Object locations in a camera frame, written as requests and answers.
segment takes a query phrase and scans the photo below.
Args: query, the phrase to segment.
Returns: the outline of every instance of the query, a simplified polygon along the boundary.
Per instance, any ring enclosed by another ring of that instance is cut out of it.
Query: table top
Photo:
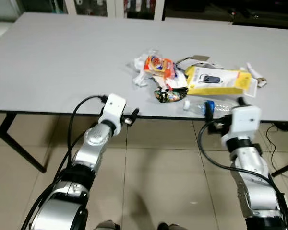
[[[288,121],[288,30],[43,13],[23,14],[0,38],[0,111],[71,113],[89,95],[115,93],[127,99],[126,114],[139,107],[141,117],[202,118],[183,111],[183,100],[160,103],[152,80],[132,83],[133,58],[152,47],[173,61],[206,55],[226,69],[250,62],[268,83],[246,101],[262,109],[264,121]],[[92,100],[79,113],[101,107]]]

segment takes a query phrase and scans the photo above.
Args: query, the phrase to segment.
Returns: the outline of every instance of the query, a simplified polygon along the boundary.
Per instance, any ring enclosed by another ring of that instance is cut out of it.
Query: trash pile
[[[175,102],[187,95],[244,94],[256,97],[257,87],[267,81],[249,63],[247,69],[226,70],[209,57],[194,55],[177,62],[163,58],[156,49],[150,49],[134,59],[139,75],[133,83],[147,85],[149,79],[157,83],[155,97],[161,102]]]

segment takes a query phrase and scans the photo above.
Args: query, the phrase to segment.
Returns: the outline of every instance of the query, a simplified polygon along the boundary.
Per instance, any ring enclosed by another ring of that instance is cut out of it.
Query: yellow package
[[[239,70],[209,69],[191,66],[188,76],[188,94],[242,94],[247,91],[252,76]]]

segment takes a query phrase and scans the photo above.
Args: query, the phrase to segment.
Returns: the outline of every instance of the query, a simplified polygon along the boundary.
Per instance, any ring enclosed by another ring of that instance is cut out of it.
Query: glass cabinet door
[[[21,0],[24,11],[67,13],[64,0]]]
[[[288,29],[288,0],[166,0],[164,9],[165,20],[188,18],[213,20],[213,23]]]
[[[154,19],[156,0],[124,0],[124,17]]]
[[[106,0],[74,0],[77,14],[107,17]]]

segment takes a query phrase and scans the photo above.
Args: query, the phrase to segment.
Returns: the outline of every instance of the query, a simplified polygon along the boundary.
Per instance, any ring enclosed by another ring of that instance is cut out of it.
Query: tiled floor
[[[39,173],[0,140],[0,229],[19,229],[30,206],[50,183],[66,151],[68,116],[18,115],[9,133],[40,162]],[[75,137],[95,118],[77,117]],[[154,230],[161,221],[193,229],[246,229],[230,172],[211,165],[199,153],[196,134],[202,122],[138,120],[124,128],[104,153],[88,203],[86,229],[112,219],[123,230]],[[261,124],[255,139],[270,163],[269,142]],[[271,132],[276,167],[288,163],[288,132]],[[204,147],[229,164],[218,135],[205,135]],[[275,179],[288,199],[288,172]]]

